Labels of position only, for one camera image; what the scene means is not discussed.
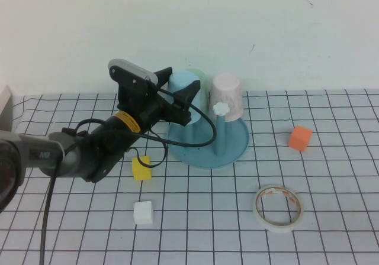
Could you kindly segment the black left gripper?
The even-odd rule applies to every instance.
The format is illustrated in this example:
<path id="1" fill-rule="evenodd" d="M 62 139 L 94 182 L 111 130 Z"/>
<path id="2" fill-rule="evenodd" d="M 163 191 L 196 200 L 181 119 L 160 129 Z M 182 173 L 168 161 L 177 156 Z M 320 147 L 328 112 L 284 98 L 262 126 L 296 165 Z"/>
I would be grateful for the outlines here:
<path id="1" fill-rule="evenodd" d="M 167 67 L 155 72 L 161 88 L 168 83 L 173 69 Z M 200 91 L 201 82 L 193 81 L 186 88 L 173 93 L 174 101 L 168 102 L 163 98 L 121 98 L 114 114 L 114 129 L 126 131 L 147 131 L 158 121 L 173 122 L 187 125 L 193 99 Z"/>

